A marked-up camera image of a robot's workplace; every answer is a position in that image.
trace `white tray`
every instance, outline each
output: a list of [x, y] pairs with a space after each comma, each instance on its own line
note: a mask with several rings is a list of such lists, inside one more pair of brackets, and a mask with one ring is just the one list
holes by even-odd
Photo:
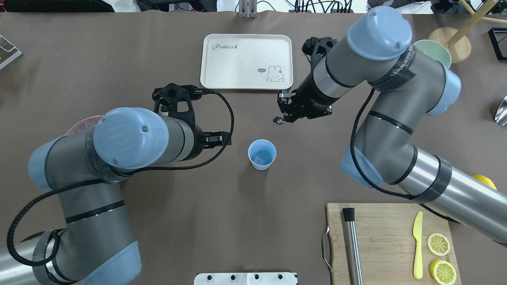
[[213, 33], [204, 39], [204, 87], [282, 90], [292, 83], [292, 43], [287, 36]]

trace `blue paper cup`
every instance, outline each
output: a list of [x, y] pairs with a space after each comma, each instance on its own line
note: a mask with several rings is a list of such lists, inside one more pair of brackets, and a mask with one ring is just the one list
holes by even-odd
[[258, 139], [248, 148], [248, 158], [255, 169], [266, 170], [275, 161], [276, 148], [269, 140]]

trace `wooden pole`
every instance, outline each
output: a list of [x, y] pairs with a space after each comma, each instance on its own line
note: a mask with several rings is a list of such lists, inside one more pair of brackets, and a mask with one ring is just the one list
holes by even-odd
[[[459, 0], [459, 2], [463, 5], [463, 7], [465, 7], [465, 9], [470, 13], [470, 15], [475, 14], [473, 9], [470, 7], [470, 5], [468, 5], [467, 2], [465, 2], [465, 0]], [[502, 20], [502, 19], [483, 17], [481, 20], [507, 25], [507, 20]]]
[[452, 48], [477, 22], [479, 22], [489, 10], [491, 10], [500, 0], [487, 0], [478, 10], [472, 15], [472, 18], [465, 24], [446, 44], [448, 48]]

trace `light blue joint cap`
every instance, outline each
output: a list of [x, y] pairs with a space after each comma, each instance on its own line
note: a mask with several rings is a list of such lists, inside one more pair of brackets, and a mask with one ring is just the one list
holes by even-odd
[[143, 108], [107, 112], [93, 131], [93, 145], [107, 164], [138, 169], [154, 163], [169, 143], [169, 130], [159, 115]]
[[137, 241], [102, 263], [86, 276], [83, 285], [126, 285], [141, 272], [141, 255]]
[[[384, 183], [384, 179], [380, 176], [377, 169], [373, 164], [366, 158], [366, 156], [356, 147], [354, 147], [355, 156], [357, 162], [361, 167], [363, 173], [371, 180], [375, 185], [381, 185]], [[360, 183], [368, 188], [373, 188], [363, 179], [357, 168], [355, 167], [354, 161], [352, 160], [352, 154], [350, 148], [347, 148], [347, 152], [343, 155], [342, 161], [340, 161], [340, 170], [345, 173], [348, 177], [354, 179], [357, 183]]]
[[53, 145], [63, 137], [64, 135], [38, 147], [28, 161], [28, 175], [37, 187], [46, 193], [53, 190], [46, 179], [46, 159]]
[[411, 42], [410, 24], [400, 12], [388, 6], [369, 10], [347, 33], [350, 48], [371, 60], [396, 58]]
[[456, 102], [459, 96], [459, 92], [461, 91], [461, 80], [459, 79], [458, 75], [448, 70], [445, 66], [442, 65], [442, 67], [445, 70], [444, 92], [442, 93], [442, 97], [440, 97], [440, 100], [435, 105], [435, 107], [426, 113], [426, 115], [429, 116], [436, 116], [445, 112], [450, 105]]

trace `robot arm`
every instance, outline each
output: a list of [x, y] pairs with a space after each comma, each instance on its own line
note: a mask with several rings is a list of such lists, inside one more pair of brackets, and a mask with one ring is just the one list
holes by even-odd
[[[16, 245], [21, 256], [34, 261], [56, 252], [50, 262], [28, 266], [7, 250], [0, 251], [0, 283], [71, 284], [82, 279], [84, 285], [121, 285], [136, 278], [141, 270], [139, 249], [118, 182], [148, 165], [192, 159], [204, 148], [230, 144], [229, 133], [205, 133], [195, 125], [191, 100], [209, 92], [169, 84], [153, 93], [156, 113], [117, 108], [94, 127], [38, 148], [28, 168], [43, 191], [83, 181], [103, 183], [60, 193], [67, 229]], [[181, 101], [187, 102], [188, 111], [178, 112]], [[160, 105], [167, 116], [158, 114]]]
[[[366, 80], [381, 93], [355, 135], [354, 152], [364, 175], [376, 186], [398, 185], [413, 202], [507, 246], [507, 197], [409, 143], [423, 116], [444, 112], [461, 88], [454, 73], [417, 52], [411, 40], [408, 22], [389, 7], [371, 9], [339, 42], [311, 40], [310, 75], [297, 90], [278, 96], [283, 119], [329, 115], [332, 103]], [[371, 187], [350, 150], [340, 169]]]

